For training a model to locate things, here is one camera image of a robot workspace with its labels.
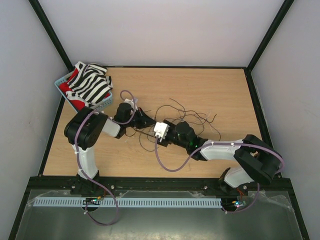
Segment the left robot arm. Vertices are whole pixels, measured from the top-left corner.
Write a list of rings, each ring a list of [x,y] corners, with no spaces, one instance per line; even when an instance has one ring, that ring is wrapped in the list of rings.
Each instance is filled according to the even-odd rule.
[[[99,170],[94,145],[101,133],[119,139],[126,134],[127,128],[141,130],[155,124],[156,121],[134,103],[120,103],[112,118],[88,106],[79,110],[66,125],[64,136],[76,155],[77,175],[84,179],[82,188],[89,194],[96,193],[100,188],[100,181],[96,179]]]

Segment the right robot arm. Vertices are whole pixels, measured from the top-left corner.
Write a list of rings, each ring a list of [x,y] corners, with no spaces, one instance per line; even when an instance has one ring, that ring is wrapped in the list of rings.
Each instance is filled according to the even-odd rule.
[[[167,120],[157,122],[153,131],[156,146],[174,144],[184,148],[189,159],[237,162],[238,167],[228,167],[218,180],[217,188],[225,195],[252,182],[269,185],[285,165],[278,152],[253,134],[234,141],[214,141],[197,136],[185,121],[173,124]]]

